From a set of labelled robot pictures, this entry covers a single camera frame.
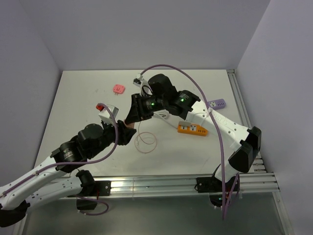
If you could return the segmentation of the orange power strip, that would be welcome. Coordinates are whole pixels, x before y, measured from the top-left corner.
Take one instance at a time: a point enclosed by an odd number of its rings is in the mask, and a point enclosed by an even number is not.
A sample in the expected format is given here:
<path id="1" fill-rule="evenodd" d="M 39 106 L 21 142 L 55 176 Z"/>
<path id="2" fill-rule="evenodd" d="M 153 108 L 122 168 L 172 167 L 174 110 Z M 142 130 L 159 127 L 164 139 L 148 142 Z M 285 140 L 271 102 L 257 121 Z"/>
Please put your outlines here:
<path id="1" fill-rule="evenodd" d="M 208 131 L 205 128 L 196 124 L 191 124 L 189 126 L 178 125 L 177 132 L 181 134 L 189 134 L 202 137 L 208 135 Z"/>

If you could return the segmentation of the pink charger block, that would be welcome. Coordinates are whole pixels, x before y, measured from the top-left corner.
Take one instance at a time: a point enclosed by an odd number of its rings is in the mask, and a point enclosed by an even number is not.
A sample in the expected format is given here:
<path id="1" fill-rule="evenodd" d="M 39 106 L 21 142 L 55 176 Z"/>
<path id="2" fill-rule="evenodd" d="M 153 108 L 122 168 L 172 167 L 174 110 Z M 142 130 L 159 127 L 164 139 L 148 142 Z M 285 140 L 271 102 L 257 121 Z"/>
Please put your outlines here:
<path id="1" fill-rule="evenodd" d="M 133 122 L 127 124 L 127 123 L 124 121 L 124 124 L 125 124 L 125 126 L 128 127 L 128 128 L 134 129 L 134 123 L 133 123 Z"/>

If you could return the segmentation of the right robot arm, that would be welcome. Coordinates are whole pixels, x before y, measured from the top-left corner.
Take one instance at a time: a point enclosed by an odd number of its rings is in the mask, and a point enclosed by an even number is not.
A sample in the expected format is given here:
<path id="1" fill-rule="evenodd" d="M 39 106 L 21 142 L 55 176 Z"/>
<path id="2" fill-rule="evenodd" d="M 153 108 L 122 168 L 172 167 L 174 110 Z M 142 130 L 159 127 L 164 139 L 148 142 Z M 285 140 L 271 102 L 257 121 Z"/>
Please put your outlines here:
<path id="1" fill-rule="evenodd" d="M 261 147 L 262 132 L 259 128 L 248 128 L 231 121 L 188 90 L 177 91 L 164 74 L 157 74 L 148 81 L 138 75 L 133 83 L 140 92 L 131 96 L 126 124 L 149 120 L 155 112 L 166 110 L 190 124 L 216 133 L 233 153 L 217 168 L 211 180 L 215 190 L 224 190 L 233 176 L 250 171 Z"/>

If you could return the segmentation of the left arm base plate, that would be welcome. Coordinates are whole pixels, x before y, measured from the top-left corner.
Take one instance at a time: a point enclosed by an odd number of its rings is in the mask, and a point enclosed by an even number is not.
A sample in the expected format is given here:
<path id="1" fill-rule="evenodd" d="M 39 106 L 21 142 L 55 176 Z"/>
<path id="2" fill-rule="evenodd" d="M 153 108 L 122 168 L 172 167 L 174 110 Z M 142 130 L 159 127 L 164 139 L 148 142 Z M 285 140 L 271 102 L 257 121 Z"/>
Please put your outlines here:
<path id="1" fill-rule="evenodd" d="M 100 197 L 109 196 L 110 192 L 111 181 L 95 181 L 88 185 L 85 184 L 77 195 L 82 197 Z"/>

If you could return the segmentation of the white plug adapter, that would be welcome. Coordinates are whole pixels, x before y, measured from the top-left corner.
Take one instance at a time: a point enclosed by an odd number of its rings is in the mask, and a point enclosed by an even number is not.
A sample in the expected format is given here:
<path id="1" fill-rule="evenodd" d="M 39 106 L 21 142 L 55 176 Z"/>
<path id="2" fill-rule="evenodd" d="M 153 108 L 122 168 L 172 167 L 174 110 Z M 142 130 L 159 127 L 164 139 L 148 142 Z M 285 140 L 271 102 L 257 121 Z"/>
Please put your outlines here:
<path id="1" fill-rule="evenodd" d="M 190 123 L 190 122 L 187 122 L 187 121 L 179 121 L 179 125 L 180 125 L 180 126 L 190 126 L 191 123 Z"/>

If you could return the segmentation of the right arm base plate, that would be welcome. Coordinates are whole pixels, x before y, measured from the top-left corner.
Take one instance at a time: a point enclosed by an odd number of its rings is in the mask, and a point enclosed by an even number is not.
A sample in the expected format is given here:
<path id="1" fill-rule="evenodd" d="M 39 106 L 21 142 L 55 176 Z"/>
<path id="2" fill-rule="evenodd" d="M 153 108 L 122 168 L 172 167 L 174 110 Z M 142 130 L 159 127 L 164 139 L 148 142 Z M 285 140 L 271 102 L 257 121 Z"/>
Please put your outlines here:
<path id="1" fill-rule="evenodd" d="M 239 179 L 240 178 L 238 178 L 238 181 L 235 183 L 233 191 L 238 191 L 240 189 Z M 235 182 L 235 176 L 225 183 L 226 193 L 231 191 L 234 182 Z M 194 189 L 198 193 L 205 193 L 205 192 L 221 192 L 222 193 L 222 182 L 216 179 L 215 177 L 198 177 L 196 178 L 196 185 Z"/>

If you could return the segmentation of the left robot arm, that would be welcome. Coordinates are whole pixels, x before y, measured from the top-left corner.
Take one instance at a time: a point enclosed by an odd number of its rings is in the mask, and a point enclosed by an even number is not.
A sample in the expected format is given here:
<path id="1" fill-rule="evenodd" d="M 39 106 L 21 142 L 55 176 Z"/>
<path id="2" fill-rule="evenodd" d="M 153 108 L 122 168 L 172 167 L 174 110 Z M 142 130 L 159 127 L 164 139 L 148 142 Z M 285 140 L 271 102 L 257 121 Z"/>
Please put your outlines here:
<path id="1" fill-rule="evenodd" d="M 61 144 L 37 167 L 0 188 L 0 226 L 21 221 L 28 212 L 59 198 L 83 198 L 95 191 L 95 181 L 87 170 L 65 181 L 50 184 L 93 160 L 111 144 L 127 145 L 136 133 L 121 120 L 115 124 L 89 124 L 71 140 Z"/>

